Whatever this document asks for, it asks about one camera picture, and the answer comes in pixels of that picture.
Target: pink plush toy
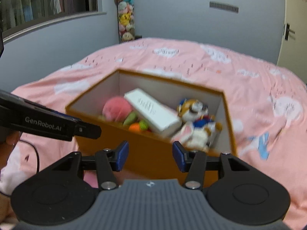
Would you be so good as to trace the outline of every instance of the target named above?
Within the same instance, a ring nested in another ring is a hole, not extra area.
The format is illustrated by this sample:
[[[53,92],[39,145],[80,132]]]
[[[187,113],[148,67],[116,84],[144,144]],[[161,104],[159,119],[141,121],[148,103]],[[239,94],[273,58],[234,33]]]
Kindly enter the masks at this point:
[[[102,114],[106,121],[124,122],[133,108],[124,97],[116,96],[109,99],[103,107]]]

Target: bedspread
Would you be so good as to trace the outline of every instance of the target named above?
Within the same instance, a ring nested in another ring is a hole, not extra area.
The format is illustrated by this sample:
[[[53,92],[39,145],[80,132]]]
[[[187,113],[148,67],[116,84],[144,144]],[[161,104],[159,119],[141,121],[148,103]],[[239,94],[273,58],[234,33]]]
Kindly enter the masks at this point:
[[[285,68],[212,45],[147,38],[99,50],[13,93],[64,113],[70,101],[119,67],[223,90],[239,157],[287,188],[287,225],[299,230],[307,224],[307,90]],[[38,149],[41,169],[77,150],[75,140],[22,139]],[[1,191],[10,194],[35,170],[35,152],[18,143],[1,171]]]

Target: white door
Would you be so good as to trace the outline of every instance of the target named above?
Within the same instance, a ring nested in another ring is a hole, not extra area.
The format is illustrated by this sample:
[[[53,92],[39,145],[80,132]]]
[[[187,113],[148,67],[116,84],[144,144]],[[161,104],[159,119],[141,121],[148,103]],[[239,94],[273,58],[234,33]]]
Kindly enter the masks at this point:
[[[307,0],[286,0],[285,29],[278,66],[307,83]]]

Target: plush toy column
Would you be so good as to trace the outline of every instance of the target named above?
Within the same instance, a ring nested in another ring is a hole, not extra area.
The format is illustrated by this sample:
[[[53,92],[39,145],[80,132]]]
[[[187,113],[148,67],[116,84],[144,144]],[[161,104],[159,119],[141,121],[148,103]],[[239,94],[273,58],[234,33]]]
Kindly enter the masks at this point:
[[[133,0],[115,0],[117,3],[119,42],[127,42],[135,39],[135,22],[133,16]]]

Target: cardboard box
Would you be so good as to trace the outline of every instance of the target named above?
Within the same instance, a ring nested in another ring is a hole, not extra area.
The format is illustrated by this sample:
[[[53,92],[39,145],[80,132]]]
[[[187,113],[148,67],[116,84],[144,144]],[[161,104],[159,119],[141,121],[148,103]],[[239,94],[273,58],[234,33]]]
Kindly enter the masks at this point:
[[[223,130],[214,141],[209,155],[219,156],[221,152],[236,155],[231,119],[225,95],[222,91],[184,83],[179,80],[152,76],[144,73],[118,69],[82,93],[66,107],[68,115],[99,125],[102,130],[97,140],[76,137],[79,150],[93,155],[104,148],[115,148],[122,141],[129,142],[129,156],[125,170],[149,179],[177,178],[183,183],[186,174],[181,173],[172,157],[170,139],[154,133],[135,133],[117,123],[103,122],[98,118],[105,102],[114,96],[124,96],[140,88],[160,103],[176,109],[183,98],[195,98],[208,105],[209,114],[216,122],[223,124]],[[217,172],[208,171],[206,184],[217,179]]]

